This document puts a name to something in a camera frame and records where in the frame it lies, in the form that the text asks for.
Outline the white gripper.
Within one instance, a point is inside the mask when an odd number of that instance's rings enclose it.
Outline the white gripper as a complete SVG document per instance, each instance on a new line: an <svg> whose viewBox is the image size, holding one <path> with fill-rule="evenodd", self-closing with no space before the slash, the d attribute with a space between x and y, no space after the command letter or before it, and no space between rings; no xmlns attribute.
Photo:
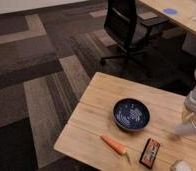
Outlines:
<svg viewBox="0 0 196 171"><path fill-rule="evenodd" d="M196 122L191 120L194 114L196 114L196 86L190 91L184 100L184 111L182 112L183 123L178 124L174 128L177 135L196 136Z"/></svg>

